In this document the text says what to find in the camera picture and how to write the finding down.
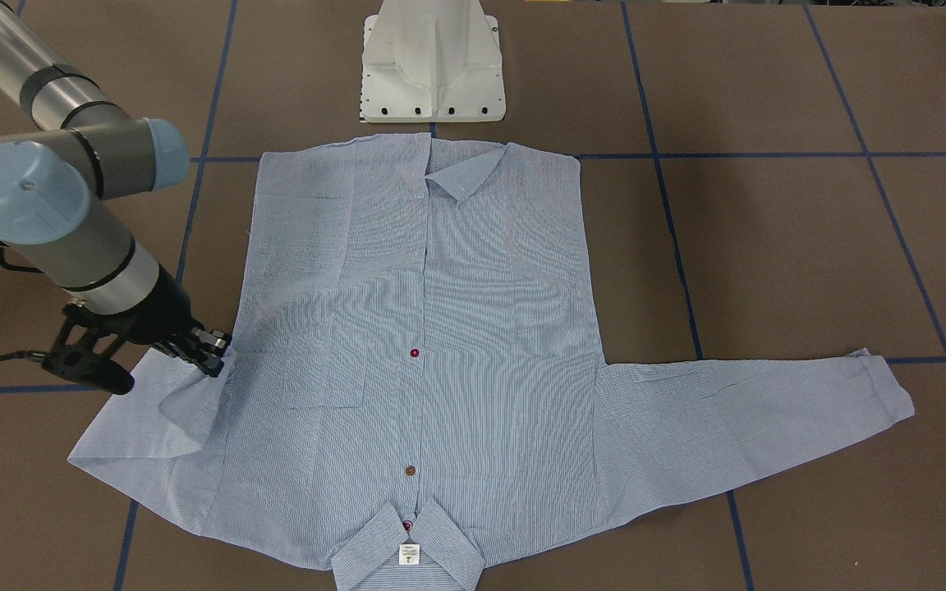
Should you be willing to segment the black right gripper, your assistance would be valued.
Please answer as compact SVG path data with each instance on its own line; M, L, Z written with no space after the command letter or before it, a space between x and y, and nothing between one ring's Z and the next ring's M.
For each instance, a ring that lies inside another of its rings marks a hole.
M195 321L189 296L161 265L128 265L112 280L79 291L79 300L90 328L173 358L191 359L211 378L222 372L232 334L207 332Z

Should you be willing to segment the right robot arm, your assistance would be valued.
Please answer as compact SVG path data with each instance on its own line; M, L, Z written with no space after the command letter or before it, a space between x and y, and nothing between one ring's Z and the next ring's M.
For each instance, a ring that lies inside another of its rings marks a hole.
M0 248L69 295L48 351L16 356L115 394L134 386L113 358L126 343L217 377L232 338L196 321L186 291L105 206L184 181L181 132L129 116L2 1L0 90L37 126L0 137Z

